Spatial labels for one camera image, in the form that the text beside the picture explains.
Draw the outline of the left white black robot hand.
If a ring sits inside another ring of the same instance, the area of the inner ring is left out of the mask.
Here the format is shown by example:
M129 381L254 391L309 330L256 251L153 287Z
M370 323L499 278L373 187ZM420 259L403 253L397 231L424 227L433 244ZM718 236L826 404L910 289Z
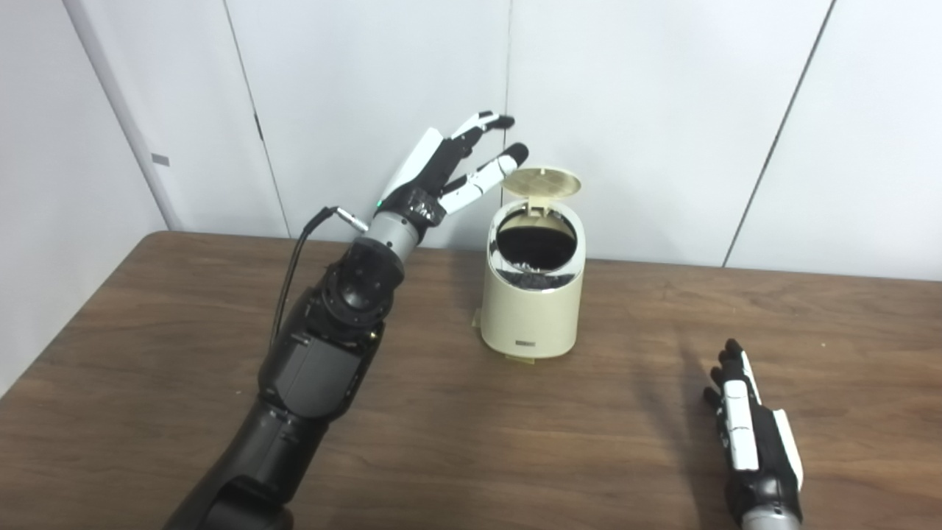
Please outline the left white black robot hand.
M474 171L453 176L484 135L509 130L514 124L512 116L484 111L468 118L451 135L430 128L394 173L375 211L403 217L419 232L440 225L448 215L484 197L527 160L528 147L516 142Z

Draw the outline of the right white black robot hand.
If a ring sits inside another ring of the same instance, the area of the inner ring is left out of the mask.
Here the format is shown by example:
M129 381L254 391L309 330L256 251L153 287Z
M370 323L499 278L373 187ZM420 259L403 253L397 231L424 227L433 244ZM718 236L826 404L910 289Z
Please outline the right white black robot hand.
M732 520L740 529L801 529L804 470L787 412L764 405L736 339L726 340L709 375L703 396L723 446Z

